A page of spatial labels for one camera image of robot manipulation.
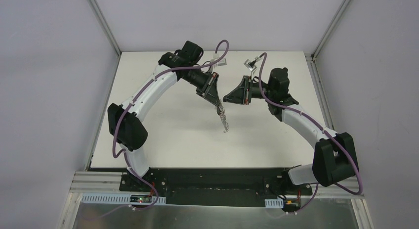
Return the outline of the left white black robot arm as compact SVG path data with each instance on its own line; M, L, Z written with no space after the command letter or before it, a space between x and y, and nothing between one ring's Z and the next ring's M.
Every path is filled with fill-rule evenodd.
M109 132L113 136L112 155L124 156L127 170L133 174L131 184L138 191L146 191L151 184L145 175L150 166L144 153L148 132L143 125L147 113L158 99L179 80L183 79L196 87L196 94L216 107L224 130L228 131L225 111L218 94L219 74L216 66L226 65L225 56L229 50L227 40L223 54L216 50L213 58L199 65L204 51L197 44L186 41L182 49L165 53L142 87L121 104L112 103L107 109Z

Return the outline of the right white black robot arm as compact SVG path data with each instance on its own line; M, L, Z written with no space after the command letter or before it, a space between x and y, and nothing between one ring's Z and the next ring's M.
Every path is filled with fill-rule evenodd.
M305 183L330 186L355 176L358 163L353 137L323 127L305 113L289 93L289 84L288 69L274 68L267 83L243 76L240 84L222 100L248 105L254 98L264 99L273 116L292 127L313 147L311 164L296 166L283 173L280 186L284 193L293 194Z

